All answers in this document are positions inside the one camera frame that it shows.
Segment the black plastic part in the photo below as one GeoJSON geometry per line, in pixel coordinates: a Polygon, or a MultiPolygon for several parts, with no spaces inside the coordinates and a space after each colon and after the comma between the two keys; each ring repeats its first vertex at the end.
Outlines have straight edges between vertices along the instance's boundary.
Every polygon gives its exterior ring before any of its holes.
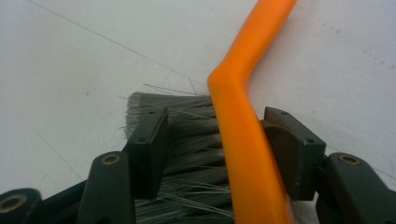
{"type": "Polygon", "coordinates": [[[325,162],[323,170],[327,176],[325,185],[330,186],[334,197],[323,197],[318,201],[320,223],[396,223],[396,194],[387,188],[366,161],[345,153],[334,153],[325,162]],[[332,217],[338,219],[330,222],[332,217]]]}
{"type": "Polygon", "coordinates": [[[44,200],[38,210],[43,223],[76,223],[86,180],[44,200]]]}
{"type": "Polygon", "coordinates": [[[150,111],[122,150],[129,155],[134,169],[134,198],[151,200],[157,197],[163,170],[169,161],[169,150],[167,109],[150,111]]]}
{"type": "Polygon", "coordinates": [[[41,202],[35,189],[14,189],[0,195],[0,223],[36,223],[35,210],[41,202]]]}
{"type": "Polygon", "coordinates": [[[312,201],[314,167],[322,163],[326,143],[295,117],[272,107],[265,107],[262,126],[290,198],[312,201]]]}
{"type": "Polygon", "coordinates": [[[108,152],[91,167],[78,211],[77,224],[134,224],[128,155],[108,152]]]}

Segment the hole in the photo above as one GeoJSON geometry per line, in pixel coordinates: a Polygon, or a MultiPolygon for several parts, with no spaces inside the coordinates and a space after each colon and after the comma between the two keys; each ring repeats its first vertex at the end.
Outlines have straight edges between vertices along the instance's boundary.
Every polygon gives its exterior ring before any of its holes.
{"type": "Polygon", "coordinates": [[[14,209],[19,208],[27,200],[24,194],[14,194],[8,196],[3,201],[0,202],[0,214],[10,212],[14,209]]]}
{"type": "Polygon", "coordinates": [[[110,165],[110,164],[116,163],[119,160],[120,160],[120,156],[119,155],[110,154],[110,155],[107,155],[107,156],[102,158],[102,163],[104,165],[110,165]]]}
{"type": "Polygon", "coordinates": [[[347,155],[341,155],[338,157],[338,159],[340,159],[340,161],[342,161],[343,163],[346,163],[348,165],[357,166],[357,165],[361,164],[361,161],[358,158],[354,158],[354,157],[347,156],[347,155]]]}
{"type": "Polygon", "coordinates": [[[113,222],[111,221],[110,217],[102,217],[95,221],[95,224],[111,224],[111,223],[113,222]]]}

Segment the brush head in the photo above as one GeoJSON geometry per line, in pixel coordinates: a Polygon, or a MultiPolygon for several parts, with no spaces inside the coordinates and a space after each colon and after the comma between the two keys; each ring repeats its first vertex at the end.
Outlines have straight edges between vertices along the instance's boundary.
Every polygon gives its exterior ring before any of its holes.
{"type": "Polygon", "coordinates": [[[210,96],[135,92],[128,99],[125,136],[150,111],[167,108],[170,159],[153,201],[136,201],[137,223],[233,223],[219,128],[210,96]]]}

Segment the orange brush handle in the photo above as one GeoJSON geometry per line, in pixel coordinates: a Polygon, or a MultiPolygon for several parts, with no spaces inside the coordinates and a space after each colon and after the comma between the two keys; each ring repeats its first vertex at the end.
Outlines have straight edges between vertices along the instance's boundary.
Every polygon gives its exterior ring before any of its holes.
{"type": "Polygon", "coordinates": [[[272,150],[248,99],[251,70],[294,3],[260,0],[207,80],[219,122],[236,223],[294,222],[272,150]]]}

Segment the bristle tuft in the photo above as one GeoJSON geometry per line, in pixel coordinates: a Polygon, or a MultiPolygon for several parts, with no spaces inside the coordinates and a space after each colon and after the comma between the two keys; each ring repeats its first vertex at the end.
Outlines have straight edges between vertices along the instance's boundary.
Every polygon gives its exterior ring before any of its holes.
{"type": "Polygon", "coordinates": [[[155,108],[167,107],[171,160],[159,196],[136,202],[137,223],[233,223],[230,188],[210,96],[135,92],[128,99],[125,136],[155,108]]]}

